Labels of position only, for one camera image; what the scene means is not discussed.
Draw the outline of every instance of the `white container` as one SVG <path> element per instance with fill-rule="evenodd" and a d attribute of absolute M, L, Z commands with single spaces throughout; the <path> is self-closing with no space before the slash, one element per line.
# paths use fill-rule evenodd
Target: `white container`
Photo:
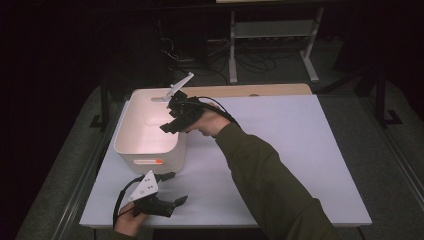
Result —
<path fill-rule="evenodd" d="M 138 174 L 150 170 L 157 174 L 179 172 L 184 166 L 187 134 L 165 133 L 160 129 L 173 120 L 166 108 L 168 102 L 160 100 L 168 90 L 134 91 L 119 124 L 115 150 Z"/>

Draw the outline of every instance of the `olive green sleeve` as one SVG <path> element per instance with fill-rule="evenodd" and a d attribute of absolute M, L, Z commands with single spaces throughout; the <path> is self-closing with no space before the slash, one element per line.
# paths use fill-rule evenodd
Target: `olive green sleeve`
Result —
<path fill-rule="evenodd" d="M 137 238 L 112 231 L 109 235 L 108 240 L 137 240 Z"/>
<path fill-rule="evenodd" d="M 229 124 L 216 137 L 241 197 L 270 239 L 338 239 L 318 200 L 260 138 Z"/>

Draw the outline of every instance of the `metal stand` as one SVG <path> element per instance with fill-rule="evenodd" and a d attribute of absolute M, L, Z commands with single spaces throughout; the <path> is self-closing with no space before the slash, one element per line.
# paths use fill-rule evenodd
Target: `metal stand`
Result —
<path fill-rule="evenodd" d="M 387 125 L 391 124 L 402 124 L 402 120 L 394 110 L 387 110 L 387 113 L 390 115 L 391 119 L 386 119 L 384 117 L 386 102 L 386 78 L 383 76 L 381 69 L 379 69 L 379 75 L 380 76 L 377 78 L 376 83 L 375 117 L 381 126 L 383 126 L 383 128 L 387 128 Z"/>
<path fill-rule="evenodd" d="M 231 12 L 230 26 L 230 57 L 228 59 L 230 84 L 237 83 L 237 68 L 235 61 L 234 45 L 236 38 L 258 37 L 309 37 L 308 44 L 300 51 L 303 64 L 312 83 L 318 83 L 319 78 L 309 58 L 318 33 L 324 8 L 318 9 L 313 20 L 271 21 L 271 22 L 239 22 L 235 21 L 235 13 Z"/>

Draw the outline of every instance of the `person's right hand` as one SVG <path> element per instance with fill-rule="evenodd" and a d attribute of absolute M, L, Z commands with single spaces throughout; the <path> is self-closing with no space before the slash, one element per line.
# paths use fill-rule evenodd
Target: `person's right hand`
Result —
<path fill-rule="evenodd" d="M 218 113 L 204 109 L 202 117 L 197 120 L 195 123 L 190 125 L 188 128 L 184 129 L 183 132 L 190 132 L 192 130 L 199 130 L 204 136 L 215 137 L 218 133 L 230 123 L 228 119 L 219 115 Z"/>

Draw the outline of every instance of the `white table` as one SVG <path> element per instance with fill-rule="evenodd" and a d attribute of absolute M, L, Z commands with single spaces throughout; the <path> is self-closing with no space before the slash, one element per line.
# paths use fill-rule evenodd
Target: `white table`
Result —
<path fill-rule="evenodd" d="M 335 226 L 357 227 L 371 219 L 343 160 L 315 95 L 216 98 L 242 128 L 269 142 L 282 162 L 320 199 Z M 111 227 L 119 191 L 138 177 L 114 151 L 113 136 L 80 224 Z M 213 138 L 189 134 L 186 162 L 174 179 L 159 183 L 158 197 L 188 195 L 171 218 L 151 216 L 153 228 L 256 227 L 241 199 L 225 158 Z"/>

